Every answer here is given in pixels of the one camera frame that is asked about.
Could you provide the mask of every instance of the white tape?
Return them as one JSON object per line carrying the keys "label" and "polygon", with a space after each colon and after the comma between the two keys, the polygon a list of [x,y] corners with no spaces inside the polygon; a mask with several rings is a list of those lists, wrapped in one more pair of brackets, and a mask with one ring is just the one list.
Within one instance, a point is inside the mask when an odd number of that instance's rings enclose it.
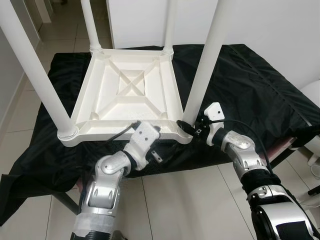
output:
{"label": "white tape", "polygon": [[73,232],[83,238],[91,231],[112,234],[114,221],[113,216],[82,212],[75,218]]}

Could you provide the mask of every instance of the tiled floor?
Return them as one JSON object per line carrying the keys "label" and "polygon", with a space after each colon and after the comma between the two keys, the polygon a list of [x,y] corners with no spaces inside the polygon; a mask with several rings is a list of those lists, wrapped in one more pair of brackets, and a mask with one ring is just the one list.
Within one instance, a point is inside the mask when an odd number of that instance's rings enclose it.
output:
{"label": "tiled floor", "polygon": [[[104,0],[91,0],[97,30],[104,48],[111,47]],[[80,1],[54,6],[52,24],[40,29],[43,43],[37,53],[46,69],[58,52],[88,52]],[[27,82],[0,146],[0,174],[6,174],[28,147],[40,100]],[[296,151],[275,168],[282,183],[299,199],[319,184],[310,173],[306,149]],[[77,202],[79,193],[68,194]],[[125,179],[116,218],[116,229],[129,240],[256,239],[251,212],[231,163],[196,170]],[[320,208],[308,211],[320,227]],[[67,240],[75,216],[51,196],[29,198],[0,227],[0,240]]]}

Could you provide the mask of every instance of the black cloth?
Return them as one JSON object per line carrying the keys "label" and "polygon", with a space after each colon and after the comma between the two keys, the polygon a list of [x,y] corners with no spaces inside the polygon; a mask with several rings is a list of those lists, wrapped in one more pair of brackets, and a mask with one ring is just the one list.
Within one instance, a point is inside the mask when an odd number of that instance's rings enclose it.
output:
{"label": "black cloth", "polygon": [[[135,49],[161,50],[149,46]],[[183,108],[202,54],[203,45],[176,45],[172,65]],[[57,53],[51,63],[49,78],[63,106],[71,116],[86,70],[89,53]],[[211,81],[203,99],[203,111],[219,102],[225,119],[249,124],[270,148],[279,138],[292,131],[320,124],[320,110],[262,57],[243,44],[221,48]],[[242,125],[224,124],[227,130],[252,135]],[[9,174],[0,182],[0,225],[2,225],[28,197],[66,192],[81,176],[105,155],[123,149],[126,141],[82,142],[64,147],[57,138],[57,129],[41,104],[30,147],[19,157]],[[142,171],[129,177],[196,169],[230,162],[218,148],[209,147],[197,139],[188,145],[162,141],[157,152],[166,161],[159,165],[152,160]]]}

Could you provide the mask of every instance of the white wall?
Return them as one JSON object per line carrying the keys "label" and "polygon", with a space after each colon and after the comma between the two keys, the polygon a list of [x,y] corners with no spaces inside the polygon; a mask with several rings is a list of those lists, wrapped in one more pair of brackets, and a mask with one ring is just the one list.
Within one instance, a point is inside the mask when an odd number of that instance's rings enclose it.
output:
{"label": "white wall", "polygon": [[[35,48],[40,38],[33,26],[25,3],[22,0],[11,0],[11,2]],[[23,74],[24,70],[0,29],[0,128]]]}
{"label": "white wall", "polygon": [[[108,0],[115,48],[163,46],[168,0]],[[217,0],[179,0],[174,44],[204,44]],[[246,44],[297,88],[320,75],[319,0],[240,0],[225,44]]]}

